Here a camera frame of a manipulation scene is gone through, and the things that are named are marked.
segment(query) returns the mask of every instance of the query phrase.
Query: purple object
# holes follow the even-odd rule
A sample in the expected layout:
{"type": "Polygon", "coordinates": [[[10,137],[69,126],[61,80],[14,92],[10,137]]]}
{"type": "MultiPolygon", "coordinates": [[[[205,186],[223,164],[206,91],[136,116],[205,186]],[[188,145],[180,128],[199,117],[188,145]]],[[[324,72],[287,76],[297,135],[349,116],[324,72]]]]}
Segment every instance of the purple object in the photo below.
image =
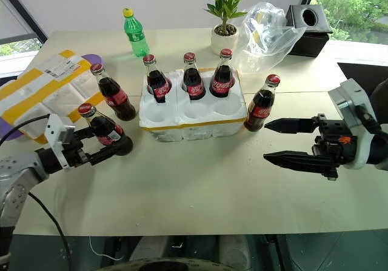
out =
{"type": "Polygon", "coordinates": [[[85,60],[87,60],[90,64],[100,63],[104,65],[102,58],[96,54],[87,54],[82,56],[85,60]]]}
{"type": "MultiPolygon", "coordinates": [[[[7,123],[5,120],[3,120],[2,118],[0,118],[0,138],[2,138],[3,136],[5,136],[11,129],[13,128],[12,125],[10,125],[9,123],[7,123]]],[[[23,133],[19,132],[18,130],[15,131],[12,135],[10,135],[8,138],[7,138],[7,141],[11,140],[11,139],[16,139],[17,137],[19,136],[22,136],[23,133]]]]}

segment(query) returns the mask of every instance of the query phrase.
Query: orange logo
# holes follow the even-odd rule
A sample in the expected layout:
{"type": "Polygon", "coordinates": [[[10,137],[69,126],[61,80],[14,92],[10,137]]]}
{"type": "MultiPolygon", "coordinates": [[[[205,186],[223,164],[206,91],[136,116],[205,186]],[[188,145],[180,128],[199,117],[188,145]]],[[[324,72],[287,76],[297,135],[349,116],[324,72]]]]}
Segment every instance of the orange logo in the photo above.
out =
{"type": "Polygon", "coordinates": [[[341,136],[338,141],[344,145],[348,145],[350,144],[350,142],[352,141],[351,137],[349,136],[341,136]]]}

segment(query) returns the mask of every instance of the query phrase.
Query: cola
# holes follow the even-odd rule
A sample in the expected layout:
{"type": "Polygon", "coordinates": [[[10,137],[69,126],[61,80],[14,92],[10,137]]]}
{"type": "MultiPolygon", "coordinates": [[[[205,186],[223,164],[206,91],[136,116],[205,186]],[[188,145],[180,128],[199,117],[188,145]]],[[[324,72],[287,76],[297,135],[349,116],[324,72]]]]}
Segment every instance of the cola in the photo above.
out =
{"type": "Polygon", "coordinates": [[[156,102],[166,102],[166,94],[172,87],[171,81],[157,68],[155,56],[145,55],[143,63],[147,67],[148,91],[154,96],[156,102]]]}
{"type": "Polygon", "coordinates": [[[251,132],[257,132],[264,125],[275,100],[275,90],[280,83],[280,77],[271,74],[267,77],[264,86],[255,94],[248,106],[248,117],[245,127],[251,132]]]}
{"type": "Polygon", "coordinates": [[[101,144],[118,148],[116,155],[124,156],[132,151],[132,140],[117,123],[99,112],[96,107],[90,103],[83,103],[78,107],[78,113],[86,119],[101,144]]]}
{"type": "Polygon", "coordinates": [[[129,102],[128,95],[120,85],[113,80],[100,63],[90,66],[90,71],[96,76],[99,90],[106,103],[115,111],[122,121],[130,121],[136,116],[134,106],[129,102]]]}
{"type": "Polygon", "coordinates": [[[206,90],[195,64],[195,54],[186,53],[183,56],[183,61],[186,64],[182,88],[189,94],[190,100],[198,100],[205,96],[206,90]]]}
{"type": "Polygon", "coordinates": [[[219,54],[219,64],[210,81],[209,91],[215,97],[226,97],[229,94],[229,89],[234,85],[235,79],[232,75],[230,60],[232,58],[232,50],[222,49],[219,54]]]}

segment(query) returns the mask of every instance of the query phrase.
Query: styrofoam bottle holder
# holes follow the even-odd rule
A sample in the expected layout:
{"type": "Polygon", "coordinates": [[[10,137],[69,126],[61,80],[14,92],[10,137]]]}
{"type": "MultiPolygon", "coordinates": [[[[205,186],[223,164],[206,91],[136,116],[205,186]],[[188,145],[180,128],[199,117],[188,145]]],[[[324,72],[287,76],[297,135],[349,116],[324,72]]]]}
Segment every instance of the styrofoam bottle holder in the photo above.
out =
{"type": "Polygon", "coordinates": [[[207,139],[237,133],[247,117],[238,73],[233,72],[235,84],[228,96],[217,98],[209,91],[214,70],[202,72],[206,94],[193,101],[181,87],[183,73],[183,70],[177,70],[166,74],[172,88],[163,104],[158,104],[147,91],[147,77],[144,78],[139,110],[140,127],[161,142],[180,141],[182,138],[207,139]]]}

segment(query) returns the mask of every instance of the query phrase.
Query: bottle cap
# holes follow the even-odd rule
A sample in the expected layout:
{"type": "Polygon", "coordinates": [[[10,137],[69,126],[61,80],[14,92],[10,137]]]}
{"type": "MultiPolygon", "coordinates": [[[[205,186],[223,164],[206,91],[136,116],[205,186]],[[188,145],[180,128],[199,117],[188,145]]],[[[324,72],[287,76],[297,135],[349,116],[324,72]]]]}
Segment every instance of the bottle cap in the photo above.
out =
{"type": "Polygon", "coordinates": [[[275,74],[268,75],[266,83],[271,87],[277,87],[280,83],[280,77],[275,74]]]}
{"type": "Polygon", "coordinates": [[[222,58],[232,58],[232,50],[231,49],[222,49],[219,53],[219,56],[222,58]]]}
{"type": "Polygon", "coordinates": [[[93,75],[99,74],[104,71],[104,66],[101,63],[94,63],[90,66],[90,71],[93,75]]]}
{"type": "Polygon", "coordinates": [[[78,113],[85,118],[91,117],[96,113],[96,111],[97,111],[96,107],[94,107],[90,103],[82,103],[78,107],[78,113]]]}
{"type": "Polygon", "coordinates": [[[124,8],[124,9],[122,10],[122,14],[123,14],[124,17],[126,17],[126,18],[130,18],[131,16],[133,16],[132,8],[124,8]]]}
{"type": "Polygon", "coordinates": [[[193,62],[195,62],[195,54],[191,53],[191,52],[184,54],[183,61],[185,63],[193,63],[193,62]]]}
{"type": "Polygon", "coordinates": [[[148,54],[143,57],[143,63],[144,65],[151,65],[156,62],[155,56],[148,54]]]}

